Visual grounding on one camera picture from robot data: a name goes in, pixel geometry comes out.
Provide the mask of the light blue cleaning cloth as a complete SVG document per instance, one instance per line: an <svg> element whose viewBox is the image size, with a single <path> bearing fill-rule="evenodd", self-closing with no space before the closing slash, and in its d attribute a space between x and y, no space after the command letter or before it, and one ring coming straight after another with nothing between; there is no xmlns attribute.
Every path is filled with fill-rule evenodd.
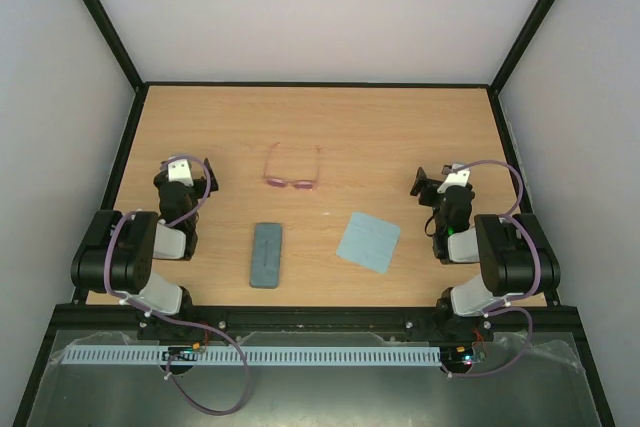
<svg viewBox="0 0 640 427"><path fill-rule="evenodd" d="M354 212L336 255L379 274L391 264L401 234L399 226L361 212Z"/></svg>

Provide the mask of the grey glasses case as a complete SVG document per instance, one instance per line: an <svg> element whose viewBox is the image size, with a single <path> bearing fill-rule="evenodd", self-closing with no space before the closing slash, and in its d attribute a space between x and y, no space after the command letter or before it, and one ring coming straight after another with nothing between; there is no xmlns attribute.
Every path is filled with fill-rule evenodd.
<svg viewBox="0 0 640 427"><path fill-rule="evenodd" d="M275 289L279 285L283 228L278 223L258 223L254 229L249 285Z"/></svg>

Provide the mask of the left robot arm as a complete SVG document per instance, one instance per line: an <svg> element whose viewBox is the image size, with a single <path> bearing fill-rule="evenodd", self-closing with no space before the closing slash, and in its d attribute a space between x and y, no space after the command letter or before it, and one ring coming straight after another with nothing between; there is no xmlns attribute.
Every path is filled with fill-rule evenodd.
<svg viewBox="0 0 640 427"><path fill-rule="evenodd" d="M153 268L155 260L189 261L195 254L199 209L219 190L210 161L178 155L164 161L153 184L159 210L99 210L72 260L78 289L107 294L145 317L188 320L193 304L187 288Z"/></svg>

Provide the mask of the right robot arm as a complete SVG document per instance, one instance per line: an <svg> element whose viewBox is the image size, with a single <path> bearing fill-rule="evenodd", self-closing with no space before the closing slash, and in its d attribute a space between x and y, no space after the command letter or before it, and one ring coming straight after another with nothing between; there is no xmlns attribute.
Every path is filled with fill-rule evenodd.
<svg viewBox="0 0 640 427"><path fill-rule="evenodd" d="M431 209L425 234L443 264L477 264L480 273L443 291L436 303L436 326L445 337L460 337L471 317L488 317L515 301L559 286L559 261L537 217L514 204L503 214L472 214L475 192L469 182L477 162L443 167L432 179L418 168L410 195Z"/></svg>

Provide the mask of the pink sunglasses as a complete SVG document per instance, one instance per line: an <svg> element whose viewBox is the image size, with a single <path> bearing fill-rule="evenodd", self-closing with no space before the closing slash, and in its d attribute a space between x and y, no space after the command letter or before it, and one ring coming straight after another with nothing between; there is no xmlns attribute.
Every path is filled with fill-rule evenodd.
<svg viewBox="0 0 640 427"><path fill-rule="evenodd" d="M313 191L318 187L321 148L286 149L279 142L272 144L266 154L262 181L269 187L297 191Z"/></svg>

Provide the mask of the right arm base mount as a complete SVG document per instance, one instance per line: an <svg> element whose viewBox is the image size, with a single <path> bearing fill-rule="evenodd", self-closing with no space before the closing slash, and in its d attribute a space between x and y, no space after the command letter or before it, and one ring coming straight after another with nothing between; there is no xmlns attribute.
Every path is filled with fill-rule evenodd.
<svg viewBox="0 0 640 427"><path fill-rule="evenodd" d="M406 308L403 310L406 338L430 344L471 344L480 339L490 342L494 334L478 317L459 317L443 314L434 307Z"/></svg>

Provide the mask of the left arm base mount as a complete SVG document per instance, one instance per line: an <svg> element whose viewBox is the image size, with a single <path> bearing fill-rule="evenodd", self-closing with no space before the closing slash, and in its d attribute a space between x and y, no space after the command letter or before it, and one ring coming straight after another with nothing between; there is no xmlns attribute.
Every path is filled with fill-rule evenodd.
<svg viewBox="0 0 640 427"><path fill-rule="evenodd" d="M138 330L139 340L157 340L164 344L180 342L195 343L196 341L204 341L205 338L208 338L209 341L222 341L219 335L214 335L205 329L175 325L160 320L156 316L147 318L140 310L136 310L135 315L139 324L144 324L144 327L139 327ZM179 315L175 316L175 319L206 324L216 329L225 330L225 327L220 328L219 324L221 322L227 324L229 322L228 317L229 310L227 308L196 306L192 309L182 311Z"/></svg>

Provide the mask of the black aluminium frame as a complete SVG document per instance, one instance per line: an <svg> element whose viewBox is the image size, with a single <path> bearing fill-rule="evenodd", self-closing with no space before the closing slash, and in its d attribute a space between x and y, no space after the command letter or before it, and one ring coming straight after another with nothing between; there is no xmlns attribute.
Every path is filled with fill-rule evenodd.
<svg viewBox="0 0 640 427"><path fill-rule="evenodd" d="M111 22L100 0L82 0L88 9L101 34L107 41L109 48L115 55L119 65L123 68L126 78L131 83L135 97L131 105L113 167L106 185L101 205L104 208L114 206L120 189L128 161L135 133L138 129L143 112L144 103L151 83L143 80L134 67L120 36ZM519 166L511 134L507 123L499 94L505 87L507 80L514 72L518 62L524 55L526 48L533 40L543 20L556 0L537 0L531 13L519 32L514 44L509 50L495 79L489 84L479 85L479 90L486 92L491 105L492 114L500 137L501 146L506 162L513 168ZM129 329L133 325L133 310L130 307L91 307L87 305L87 292L76 290L71 302L55 307L47 332L42 341L34 362L31 375L27 382L22 400L17 410L14 423L17 426L26 425L32 414L42 377L45 370L45 357L50 354L53 337L60 330L71 328L105 327L109 330L119 328ZM556 290L548 290L544 294L545 306L531 308L531 313L540 330L551 332L560 330L571 332L577 343L580 360L586 367L586 377L591 391L599 422L603 426L614 423L611 409L606 399L600 377L597 372L591 349L589 347L584 328L578 311L574 307L561 304ZM247 329L250 320L255 320L260 326L284 327L290 326L296 320L301 320L306 329L321 327L334 332L341 327L366 327L378 333L390 332L399 327L400 319L408 319L419 314L428 314L429 308L413 307L213 307L204 306L202 312L208 316L214 314L228 314L237 331Z"/></svg>

